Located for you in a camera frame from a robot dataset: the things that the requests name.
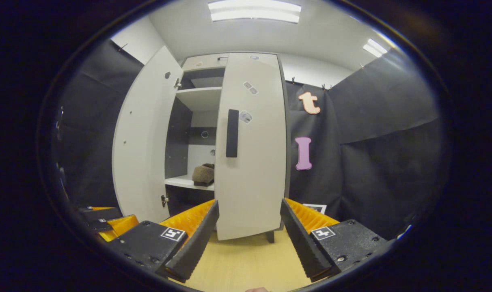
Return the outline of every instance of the white wall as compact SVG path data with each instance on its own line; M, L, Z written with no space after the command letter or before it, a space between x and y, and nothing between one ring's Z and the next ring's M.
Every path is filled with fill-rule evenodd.
M341 66L321 61L313 58L306 58L290 54L280 54L284 78L291 81L295 77L295 82L304 83L326 88L336 85L354 72Z
M137 20L111 37L118 46L131 56L146 64L165 45L148 16Z

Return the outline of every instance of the open cabinet door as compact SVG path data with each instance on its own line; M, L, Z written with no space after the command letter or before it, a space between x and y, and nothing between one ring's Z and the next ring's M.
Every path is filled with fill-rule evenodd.
M166 46L142 68L121 107L112 142L112 179L124 216L161 222L165 146L170 112L183 70Z
M238 112L229 115L229 110ZM219 240L280 227L286 147L285 105L277 56L230 53L216 135Z

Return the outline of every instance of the wooden floor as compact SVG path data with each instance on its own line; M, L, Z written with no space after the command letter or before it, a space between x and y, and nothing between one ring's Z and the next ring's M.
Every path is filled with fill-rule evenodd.
M286 292L311 284L286 230L274 236L274 244L265 234L218 241L214 232L192 277L179 284L205 292Z

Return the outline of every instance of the black door handle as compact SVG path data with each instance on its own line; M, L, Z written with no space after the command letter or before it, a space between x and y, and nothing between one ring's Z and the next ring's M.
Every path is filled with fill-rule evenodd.
M228 129L226 131L226 157L237 157L239 140L239 111L228 110Z

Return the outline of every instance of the white ceiling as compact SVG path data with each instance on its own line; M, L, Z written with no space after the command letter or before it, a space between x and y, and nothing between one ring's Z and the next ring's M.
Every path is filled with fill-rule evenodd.
M248 50L299 55L356 71L375 57L369 38L390 48L369 26L322 0L284 0L302 6L298 24L237 19L212 22L208 2L177 0L149 15L174 57Z

